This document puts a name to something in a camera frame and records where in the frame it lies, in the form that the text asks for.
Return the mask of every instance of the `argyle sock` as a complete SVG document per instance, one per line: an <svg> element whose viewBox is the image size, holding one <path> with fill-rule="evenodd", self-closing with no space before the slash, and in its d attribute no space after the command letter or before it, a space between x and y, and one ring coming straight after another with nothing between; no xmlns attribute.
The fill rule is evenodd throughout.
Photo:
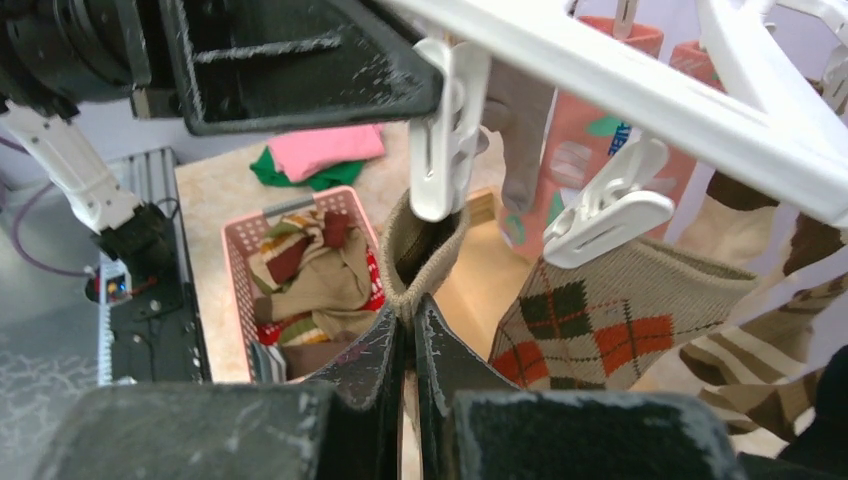
<svg viewBox="0 0 848 480"><path fill-rule="evenodd" d="M706 387L698 394L727 424L728 433L741 435L762 427L791 442L795 421L816 400L823 369L784 385L726 385Z"/></svg>
<svg viewBox="0 0 848 480"><path fill-rule="evenodd" d="M698 216L680 235L677 246L737 267L768 247L779 202L715 172Z"/></svg>
<svg viewBox="0 0 848 480"><path fill-rule="evenodd" d="M772 384L801 372L812 338L812 321L848 288L848 274L801 290L771 312L742 326L693 340L680 359L712 385Z"/></svg>
<svg viewBox="0 0 848 480"><path fill-rule="evenodd" d="M492 60L487 108L481 124L501 134L506 176L504 207L514 213L533 208L545 144L545 124L556 89L532 75Z"/></svg>
<svg viewBox="0 0 848 480"><path fill-rule="evenodd" d="M533 390L630 388L664 352L725 321L750 272L645 237L578 268L540 259L489 363Z"/></svg>
<svg viewBox="0 0 848 480"><path fill-rule="evenodd" d="M386 304L401 320L410 322L422 295L447 279L470 225L467 208L438 223L421 220L404 192L383 226L377 258Z"/></svg>

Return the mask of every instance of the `black metal bracket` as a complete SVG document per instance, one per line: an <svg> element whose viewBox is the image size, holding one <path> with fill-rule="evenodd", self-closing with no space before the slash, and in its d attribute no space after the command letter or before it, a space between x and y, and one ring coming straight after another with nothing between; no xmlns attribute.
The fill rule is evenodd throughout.
<svg viewBox="0 0 848 480"><path fill-rule="evenodd" d="M442 76L416 31L357 0L159 0L181 111L197 135L422 117Z"/></svg>

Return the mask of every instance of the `clothespin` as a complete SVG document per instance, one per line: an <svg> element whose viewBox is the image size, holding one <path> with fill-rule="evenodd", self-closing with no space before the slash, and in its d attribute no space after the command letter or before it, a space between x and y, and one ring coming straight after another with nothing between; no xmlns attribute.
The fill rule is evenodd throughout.
<svg viewBox="0 0 848 480"><path fill-rule="evenodd" d="M439 110L409 122L410 203L415 216L438 222L466 202L486 102L491 57L471 44L435 38L415 45L444 77Z"/></svg>
<svg viewBox="0 0 848 480"><path fill-rule="evenodd" d="M642 189L667 161L647 132L628 141L545 229L545 261L576 268L669 221L674 202Z"/></svg>
<svg viewBox="0 0 848 480"><path fill-rule="evenodd" d="M636 20L636 7L639 0L618 0L615 9L615 21L612 25L612 37L616 40L626 40L633 32L633 22Z"/></svg>
<svg viewBox="0 0 848 480"><path fill-rule="evenodd" d="M839 111L848 99L848 46L833 49L822 75L822 100Z"/></svg>

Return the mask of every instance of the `brown sock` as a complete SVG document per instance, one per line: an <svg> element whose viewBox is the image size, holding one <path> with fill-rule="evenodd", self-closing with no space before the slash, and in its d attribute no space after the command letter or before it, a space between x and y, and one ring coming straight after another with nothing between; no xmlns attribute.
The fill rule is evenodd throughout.
<svg viewBox="0 0 848 480"><path fill-rule="evenodd" d="M646 238L575 269L540 259L489 363L533 390L628 389L663 353L724 322L755 284L750 272Z"/></svg>
<svg viewBox="0 0 848 480"><path fill-rule="evenodd" d="M733 308L731 318L750 318L768 300L768 291L802 268L824 260L844 244L839 230L801 213L795 230L780 249L782 261L765 275L753 292Z"/></svg>
<svg viewBox="0 0 848 480"><path fill-rule="evenodd" d="M768 247L779 202L721 172L715 172L698 216L677 246L743 267Z"/></svg>
<svg viewBox="0 0 848 480"><path fill-rule="evenodd" d="M848 288L848 274L797 292L792 300L742 326L693 340L680 359L711 385L772 384L800 373L812 321Z"/></svg>
<svg viewBox="0 0 848 480"><path fill-rule="evenodd" d="M410 322L425 293L435 293L456 263L471 225L468 209L438 223L412 213L407 190L389 214L380 238L378 265L386 303Z"/></svg>
<svg viewBox="0 0 848 480"><path fill-rule="evenodd" d="M784 385L727 385L707 387L698 398L725 421L731 435L765 428L791 442L795 421L816 401L816 386L824 369Z"/></svg>

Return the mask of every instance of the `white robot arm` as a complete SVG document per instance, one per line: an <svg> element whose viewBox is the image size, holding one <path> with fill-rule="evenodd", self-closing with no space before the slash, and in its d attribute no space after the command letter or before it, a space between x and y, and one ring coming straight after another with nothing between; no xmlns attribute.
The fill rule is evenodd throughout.
<svg viewBox="0 0 848 480"><path fill-rule="evenodd" d="M47 171L83 225L99 234L133 217L141 201L121 187L72 122L59 116L45 118L14 104L7 107L0 123Z"/></svg>

